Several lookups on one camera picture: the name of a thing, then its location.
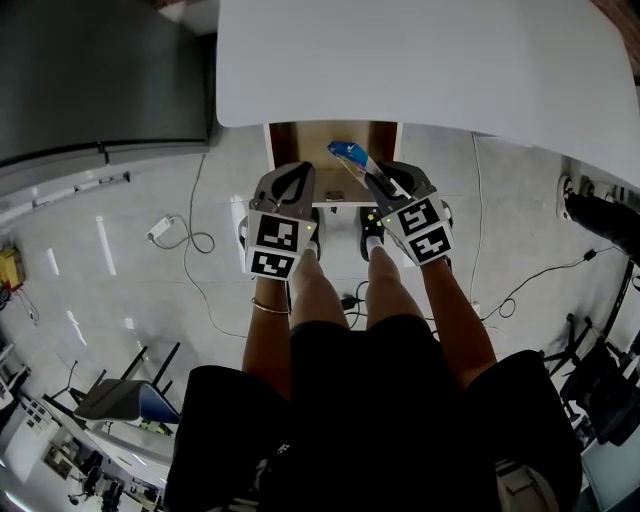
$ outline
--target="yellow object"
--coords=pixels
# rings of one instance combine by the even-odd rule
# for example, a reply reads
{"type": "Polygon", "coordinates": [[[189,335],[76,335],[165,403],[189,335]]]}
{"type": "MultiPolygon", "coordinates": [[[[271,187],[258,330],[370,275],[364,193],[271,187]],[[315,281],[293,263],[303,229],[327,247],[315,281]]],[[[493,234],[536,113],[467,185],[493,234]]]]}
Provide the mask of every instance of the yellow object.
{"type": "Polygon", "coordinates": [[[15,290],[24,282],[24,267],[17,249],[0,251],[0,281],[15,290]]]}

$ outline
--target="wooden drawer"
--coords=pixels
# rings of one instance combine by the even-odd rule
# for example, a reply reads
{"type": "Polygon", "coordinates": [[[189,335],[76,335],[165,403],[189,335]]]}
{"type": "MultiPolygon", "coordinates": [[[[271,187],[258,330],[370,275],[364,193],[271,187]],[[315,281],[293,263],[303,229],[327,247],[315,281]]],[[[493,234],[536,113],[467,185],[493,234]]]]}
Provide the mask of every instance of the wooden drawer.
{"type": "Polygon", "coordinates": [[[375,161],[397,159],[401,123],[301,121],[265,125],[269,165],[308,161],[316,168],[313,205],[375,206],[369,191],[327,149],[333,140],[357,142],[375,161]]]}

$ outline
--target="tiled floor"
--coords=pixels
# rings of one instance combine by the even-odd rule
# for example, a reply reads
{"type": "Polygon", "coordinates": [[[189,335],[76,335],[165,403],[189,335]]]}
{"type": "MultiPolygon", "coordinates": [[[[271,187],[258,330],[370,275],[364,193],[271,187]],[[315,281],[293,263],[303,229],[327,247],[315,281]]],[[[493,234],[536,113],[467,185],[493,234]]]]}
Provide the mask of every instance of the tiled floor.
{"type": "MultiPolygon", "coordinates": [[[[468,293],[479,238],[471,135],[405,126],[402,148],[403,160],[422,167],[453,209],[453,268],[468,293]]],[[[531,274],[609,244],[556,217],[558,155],[487,138],[478,140],[478,148],[485,230],[473,298],[486,314],[531,274]]],[[[185,276],[183,251],[162,251],[145,239],[163,215],[188,215],[199,160],[186,156],[114,168],[114,173],[131,170],[131,183],[72,197],[31,214],[6,233],[22,251],[25,290],[40,320],[34,326],[14,300],[0,313],[0,323],[33,370],[28,389],[34,395],[62,388],[75,360],[79,364],[73,384],[79,389],[88,389],[103,368],[109,376],[118,376],[143,345],[150,346],[144,371],[153,376],[173,343],[182,343],[165,377],[175,382],[169,397],[178,407],[191,368],[205,363],[239,367],[244,340],[211,327],[202,297],[185,276]],[[105,257],[102,228],[112,267],[105,257]]],[[[216,250],[201,255],[192,248],[188,266],[217,324],[241,335],[247,333],[254,284],[242,273],[236,229],[267,165],[261,127],[225,131],[206,158],[195,197],[194,231],[210,232],[216,250]]],[[[349,209],[326,215],[322,265],[339,292],[353,293],[366,277],[355,218],[356,211],[349,209]]],[[[171,228],[163,236],[165,243],[179,240],[181,230],[179,225],[171,228]]],[[[405,285],[428,314],[419,271],[405,266],[390,242],[387,248],[402,267],[405,285]]],[[[575,269],[535,280],[516,296],[512,318],[494,315],[488,321],[500,329],[489,331],[496,351],[504,355],[547,346],[562,334],[569,312],[589,314],[602,325],[625,265],[620,253],[608,251],[575,269]]]]}

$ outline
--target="white sock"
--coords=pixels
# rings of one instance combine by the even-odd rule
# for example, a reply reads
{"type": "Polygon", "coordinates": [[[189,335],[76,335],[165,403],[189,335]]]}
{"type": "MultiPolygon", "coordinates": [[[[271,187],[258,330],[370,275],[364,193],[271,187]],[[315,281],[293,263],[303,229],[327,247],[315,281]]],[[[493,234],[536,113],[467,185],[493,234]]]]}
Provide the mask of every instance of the white sock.
{"type": "Polygon", "coordinates": [[[382,240],[379,236],[370,236],[367,238],[367,254],[371,258],[371,251],[374,247],[383,247],[382,240]]]}
{"type": "Polygon", "coordinates": [[[309,245],[307,245],[307,249],[313,251],[316,255],[316,258],[318,257],[318,244],[315,243],[313,240],[309,242],[309,245]]]}

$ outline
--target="bracelet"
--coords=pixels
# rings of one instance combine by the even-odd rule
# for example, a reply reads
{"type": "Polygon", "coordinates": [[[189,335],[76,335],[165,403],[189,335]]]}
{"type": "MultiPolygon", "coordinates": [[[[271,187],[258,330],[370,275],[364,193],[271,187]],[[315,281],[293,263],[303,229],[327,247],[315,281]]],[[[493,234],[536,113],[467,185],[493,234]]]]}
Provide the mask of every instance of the bracelet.
{"type": "Polygon", "coordinates": [[[253,299],[251,299],[251,302],[258,309],[261,309],[262,311],[266,311],[267,313],[273,313],[274,315],[288,315],[289,313],[291,313],[291,311],[289,311],[289,310],[287,310],[287,311],[277,311],[275,309],[267,308],[267,307],[263,306],[262,304],[258,303],[256,301],[255,297],[253,299]]]}

